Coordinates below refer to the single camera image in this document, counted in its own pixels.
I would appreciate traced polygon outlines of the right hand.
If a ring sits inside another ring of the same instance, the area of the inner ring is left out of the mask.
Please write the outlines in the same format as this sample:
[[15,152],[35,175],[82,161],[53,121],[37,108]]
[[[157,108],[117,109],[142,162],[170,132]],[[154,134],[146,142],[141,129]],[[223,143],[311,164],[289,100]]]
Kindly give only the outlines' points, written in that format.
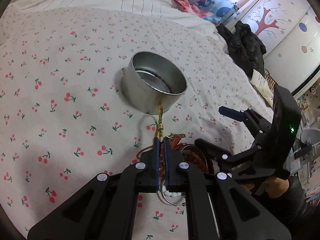
[[248,191],[255,197],[264,198],[279,198],[281,197],[290,186],[289,180],[283,180],[281,178],[271,176],[267,178],[261,185],[245,184]]

